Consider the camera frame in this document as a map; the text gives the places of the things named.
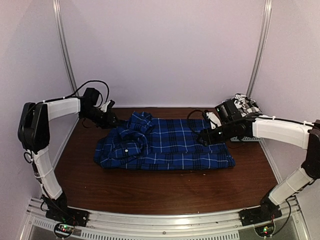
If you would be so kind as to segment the blue plaid long sleeve shirt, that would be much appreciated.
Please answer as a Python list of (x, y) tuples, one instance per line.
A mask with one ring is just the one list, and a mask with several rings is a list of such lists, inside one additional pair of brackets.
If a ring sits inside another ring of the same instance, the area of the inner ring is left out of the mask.
[(203, 146), (197, 132), (203, 119), (162, 119), (133, 112), (126, 123), (97, 142), (93, 161), (103, 169), (146, 171), (209, 170), (236, 165), (225, 143)]

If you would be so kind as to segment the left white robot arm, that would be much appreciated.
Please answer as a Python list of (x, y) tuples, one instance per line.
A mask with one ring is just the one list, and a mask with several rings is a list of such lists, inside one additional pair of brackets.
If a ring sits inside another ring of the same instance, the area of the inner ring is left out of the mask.
[(91, 120), (98, 128), (117, 127), (120, 121), (112, 111), (115, 101), (107, 100), (102, 106), (97, 107), (99, 95), (97, 89), (89, 87), (83, 96), (69, 95), (37, 103), (27, 102), (23, 106), (17, 136), (25, 153), (29, 155), (42, 193), (48, 199), (58, 200), (63, 194), (49, 155), (50, 121), (78, 115), (81, 119)]

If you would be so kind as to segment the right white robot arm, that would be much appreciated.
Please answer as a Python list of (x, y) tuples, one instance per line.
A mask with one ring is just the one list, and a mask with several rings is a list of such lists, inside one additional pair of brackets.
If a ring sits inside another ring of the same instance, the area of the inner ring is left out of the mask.
[(267, 116), (260, 112), (255, 103), (235, 98), (216, 106), (215, 111), (204, 113), (205, 120), (210, 123), (209, 128), (198, 134), (198, 140), (204, 145), (249, 137), (279, 141), (306, 150), (306, 158), (301, 166), (261, 200), (261, 206), (256, 210), (259, 220), (268, 220), (276, 212), (276, 206), (320, 178), (318, 120), (299, 122)]

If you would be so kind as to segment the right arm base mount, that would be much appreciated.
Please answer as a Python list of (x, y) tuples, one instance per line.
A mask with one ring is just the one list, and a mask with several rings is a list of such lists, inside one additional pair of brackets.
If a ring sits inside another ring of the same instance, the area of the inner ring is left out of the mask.
[(272, 221), (283, 215), (279, 205), (274, 204), (266, 195), (260, 201), (260, 206), (243, 209), (238, 214), (242, 226)]

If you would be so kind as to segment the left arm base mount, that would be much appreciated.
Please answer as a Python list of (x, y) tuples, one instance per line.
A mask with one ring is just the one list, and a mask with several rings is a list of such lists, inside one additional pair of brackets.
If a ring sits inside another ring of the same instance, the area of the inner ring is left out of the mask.
[(89, 212), (86, 210), (68, 207), (67, 196), (63, 192), (57, 199), (51, 199), (42, 195), (43, 202), (47, 206), (45, 217), (71, 226), (86, 227)]

